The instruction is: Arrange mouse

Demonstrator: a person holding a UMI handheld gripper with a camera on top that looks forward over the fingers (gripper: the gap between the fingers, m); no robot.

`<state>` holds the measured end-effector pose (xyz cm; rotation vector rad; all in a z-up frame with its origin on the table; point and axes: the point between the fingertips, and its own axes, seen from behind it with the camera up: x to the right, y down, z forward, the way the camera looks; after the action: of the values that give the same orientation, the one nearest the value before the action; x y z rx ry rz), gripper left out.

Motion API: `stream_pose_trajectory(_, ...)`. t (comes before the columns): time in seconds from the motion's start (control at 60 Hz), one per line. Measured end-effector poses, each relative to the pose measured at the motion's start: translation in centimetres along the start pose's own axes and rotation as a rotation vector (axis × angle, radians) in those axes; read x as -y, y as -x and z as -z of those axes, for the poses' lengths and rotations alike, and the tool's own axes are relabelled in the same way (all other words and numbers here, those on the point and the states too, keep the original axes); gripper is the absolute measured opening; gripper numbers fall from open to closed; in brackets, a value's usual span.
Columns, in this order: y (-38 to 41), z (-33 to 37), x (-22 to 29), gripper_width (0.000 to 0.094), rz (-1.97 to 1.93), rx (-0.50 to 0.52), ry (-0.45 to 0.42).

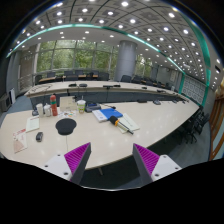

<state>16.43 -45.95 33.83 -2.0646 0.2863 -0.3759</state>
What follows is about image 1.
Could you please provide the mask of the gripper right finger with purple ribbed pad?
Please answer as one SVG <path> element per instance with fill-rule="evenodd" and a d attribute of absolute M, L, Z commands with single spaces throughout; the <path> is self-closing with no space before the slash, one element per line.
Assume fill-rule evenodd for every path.
<path fill-rule="evenodd" d="M 132 154 L 143 185 L 147 185 L 181 170 L 181 167 L 168 155 L 159 156 L 136 143 L 133 144 Z"/>

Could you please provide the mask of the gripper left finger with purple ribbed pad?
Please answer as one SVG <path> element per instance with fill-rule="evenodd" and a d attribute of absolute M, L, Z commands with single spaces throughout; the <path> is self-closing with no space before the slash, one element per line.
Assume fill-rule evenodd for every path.
<path fill-rule="evenodd" d="M 72 183 L 79 184 L 91 154 L 91 143 L 81 145 L 65 155 L 57 154 L 43 169 Z"/>

